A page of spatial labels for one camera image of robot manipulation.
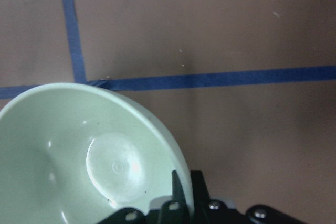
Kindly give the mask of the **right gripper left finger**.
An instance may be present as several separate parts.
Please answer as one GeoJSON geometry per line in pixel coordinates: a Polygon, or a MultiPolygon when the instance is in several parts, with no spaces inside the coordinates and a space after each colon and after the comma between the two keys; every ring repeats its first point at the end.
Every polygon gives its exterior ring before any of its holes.
{"type": "Polygon", "coordinates": [[[177,171],[172,171],[171,214],[176,223],[188,223],[188,207],[177,171]]]}

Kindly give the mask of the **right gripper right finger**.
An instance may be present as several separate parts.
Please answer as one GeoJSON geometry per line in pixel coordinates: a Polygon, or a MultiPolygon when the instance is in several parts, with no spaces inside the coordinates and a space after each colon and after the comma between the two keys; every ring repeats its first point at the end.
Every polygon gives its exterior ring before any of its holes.
{"type": "Polygon", "coordinates": [[[200,170],[191,171],[194,198],[193,223],[210,223],[208,216],[210,196],[203,173],[200,170]]]}

